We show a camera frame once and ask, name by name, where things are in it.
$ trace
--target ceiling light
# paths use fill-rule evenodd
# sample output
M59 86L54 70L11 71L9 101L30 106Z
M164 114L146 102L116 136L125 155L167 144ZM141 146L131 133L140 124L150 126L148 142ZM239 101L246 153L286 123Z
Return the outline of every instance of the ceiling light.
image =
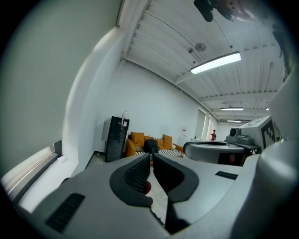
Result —
M221 110L243 110L243 107L229 107L229 108L221 108Z
M227 122L230 122L230 123L241 123L241 121L238 121L238 120L227 120Z
M233 62L238 62L241 60L241 55L239 52L233 52L218 58L215 58L211 61L207 61L203 64L200 64L198 66L195 66L193 68L191 68L191 72L195 75L198 73L201 73L205 70L209 70L215 67L219 67L222 65L226 65L229 63L233 63Z

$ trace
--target black vent slot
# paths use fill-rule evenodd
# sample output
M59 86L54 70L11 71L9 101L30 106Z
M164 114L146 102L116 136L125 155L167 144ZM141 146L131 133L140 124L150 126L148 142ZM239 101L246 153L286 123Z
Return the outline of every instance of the black vent slot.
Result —
M142 160L125 173L126 183L137 192L144 193L146 181L150 175L149 161Z
M150 207L151 199L144 195L149 175L150 154L145 153L113 172L110 177L111 190L128 205Z
M83 202L85 196L73 193L49 217L46 224L57 232L63 232Z

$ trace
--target white ceiling panel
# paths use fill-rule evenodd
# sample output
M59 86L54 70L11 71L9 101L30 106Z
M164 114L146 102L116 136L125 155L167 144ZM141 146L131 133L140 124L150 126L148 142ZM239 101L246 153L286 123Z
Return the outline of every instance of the white ceiling panel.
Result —
M261 22L231 22L215 10L214 20L206 22L193 0L141 1L148 7L135 17L140 20L125 59L172 82L219 120L235 116L217 112L221 107L244 107L238 116L248 119L268 114L268 101L282 84L284 62L270 29ZM206 49L198 52L197 43ZM190 74L192 67L235 51L240 62Z

